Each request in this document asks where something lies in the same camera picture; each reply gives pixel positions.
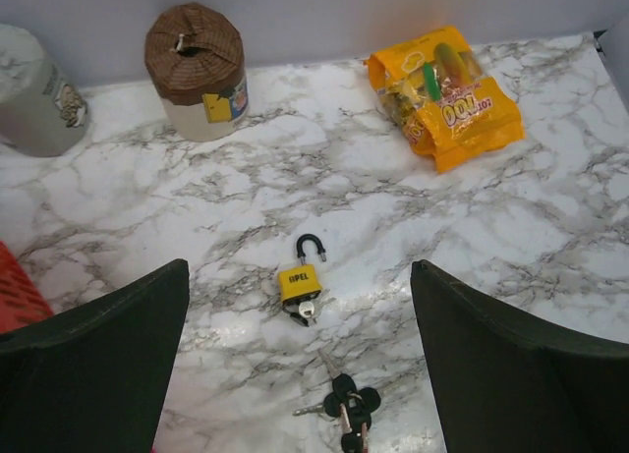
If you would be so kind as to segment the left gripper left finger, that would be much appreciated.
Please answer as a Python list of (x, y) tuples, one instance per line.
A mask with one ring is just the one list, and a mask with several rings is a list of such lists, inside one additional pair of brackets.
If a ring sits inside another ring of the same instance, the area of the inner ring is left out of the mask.
[(189, 301), (175, 259), (2, 336), (2, 451), (151, 451)]

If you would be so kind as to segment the yellow padlock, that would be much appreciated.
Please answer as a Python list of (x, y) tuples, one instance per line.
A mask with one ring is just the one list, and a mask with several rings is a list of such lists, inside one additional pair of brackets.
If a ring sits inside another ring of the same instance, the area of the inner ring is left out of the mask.
[(326, 249), (321, 239), (314, 234), (304, 234), (296, 242), (296, 255), (299, 265), (281, 270), (277, 275), (281, 309), (301, 326), (304, 325), (299, 321), (298, 304), (304, 301), (312, 301), (315, 304), (315, 300), (323, 291), (315, 266), (307, 263), (307, 255), (304, 249), (306, 242), (314, 243), (316, 253), (321, 262), (327, 261)]

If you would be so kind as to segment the silver key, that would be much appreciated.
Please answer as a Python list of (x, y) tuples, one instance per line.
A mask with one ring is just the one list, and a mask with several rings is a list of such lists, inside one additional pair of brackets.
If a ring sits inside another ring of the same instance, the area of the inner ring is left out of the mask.
[(312, 301), (304, 301), (298, 304), (299, 321), (305, 327), (316, 323), (316, 306)]

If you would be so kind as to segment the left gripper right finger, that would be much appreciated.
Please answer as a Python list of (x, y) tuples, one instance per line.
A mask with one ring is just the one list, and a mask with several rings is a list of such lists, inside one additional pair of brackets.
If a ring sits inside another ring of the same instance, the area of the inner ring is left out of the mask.
[(627, 451), (627, 344), (517, 309), (427, 260), (410, 284), (448, 451)]

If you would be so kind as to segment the black key bunch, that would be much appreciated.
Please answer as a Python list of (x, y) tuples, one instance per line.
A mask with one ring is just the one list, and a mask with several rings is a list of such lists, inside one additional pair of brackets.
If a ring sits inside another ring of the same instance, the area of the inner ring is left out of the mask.
[(292, 415), (326, 414), (337, 419), (341, 427), (342, 451), (367, 453), (372, 414), (381, 405), (380, 394), (370, 386), (359, 389), (354, 378), (342, 371), (322, 349), (317, 352), (330, 376), (331, 391), (319, 404), (298, 409)]

